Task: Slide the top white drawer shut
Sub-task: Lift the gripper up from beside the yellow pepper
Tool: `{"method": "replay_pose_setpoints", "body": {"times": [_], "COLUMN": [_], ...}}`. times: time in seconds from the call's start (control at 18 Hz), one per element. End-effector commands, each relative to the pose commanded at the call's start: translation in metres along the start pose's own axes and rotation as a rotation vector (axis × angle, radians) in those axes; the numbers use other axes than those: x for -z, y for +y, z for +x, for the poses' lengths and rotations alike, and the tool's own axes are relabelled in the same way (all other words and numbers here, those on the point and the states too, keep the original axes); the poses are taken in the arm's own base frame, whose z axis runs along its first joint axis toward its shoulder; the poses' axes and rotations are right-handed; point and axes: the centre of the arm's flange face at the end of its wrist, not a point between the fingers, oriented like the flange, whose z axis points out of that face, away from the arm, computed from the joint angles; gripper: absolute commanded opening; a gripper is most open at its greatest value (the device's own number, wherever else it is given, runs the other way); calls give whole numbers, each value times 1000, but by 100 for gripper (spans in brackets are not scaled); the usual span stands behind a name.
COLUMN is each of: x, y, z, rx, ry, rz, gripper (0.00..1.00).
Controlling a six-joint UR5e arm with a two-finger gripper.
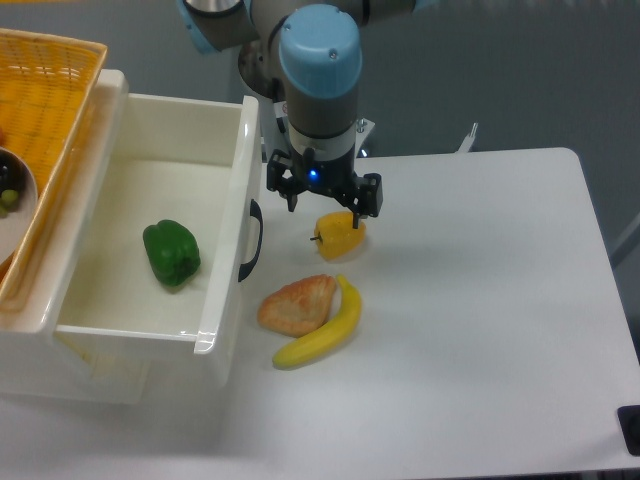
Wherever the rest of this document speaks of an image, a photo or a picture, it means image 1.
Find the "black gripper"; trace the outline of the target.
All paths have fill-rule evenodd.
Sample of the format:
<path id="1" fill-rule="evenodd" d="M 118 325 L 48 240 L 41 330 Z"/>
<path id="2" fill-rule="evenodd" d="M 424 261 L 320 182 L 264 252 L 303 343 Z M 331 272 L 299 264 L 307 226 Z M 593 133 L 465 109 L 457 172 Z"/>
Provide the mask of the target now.
<path id="1" fill-rule="evenodd" d="M 354 152 L 352 146 L 340 157 L 322 160 L 312 148 L 292 155 L 274 149 L 267 162 L 266 188 L 286 200 L 289 212 L 295 211 L 304 192 L 337 199 L 352 212 L 352 228 L 358 229 L 361 219 L 379 215 L 383 189 L 380 174 L 355 174 Z"/>

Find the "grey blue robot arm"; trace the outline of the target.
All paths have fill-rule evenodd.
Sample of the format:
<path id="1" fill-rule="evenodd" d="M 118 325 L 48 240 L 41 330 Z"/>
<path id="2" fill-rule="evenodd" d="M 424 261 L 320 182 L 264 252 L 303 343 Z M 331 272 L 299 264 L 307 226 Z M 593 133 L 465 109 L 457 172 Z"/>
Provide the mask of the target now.
<path id="1" fill-rule="evenodd" d="M 286 127 L 264 130 L 266 187 L 293 211 L 306 191 L 335 199 L 352 223 L 378 216 L 379 174 L 358 176 L 360 30 L 373 21 L 412 14 L 426 1 L 180 1 L 179 13 L 202 53 L 241 47 L 244 84 L 273 103 L 285 102 Z"/>

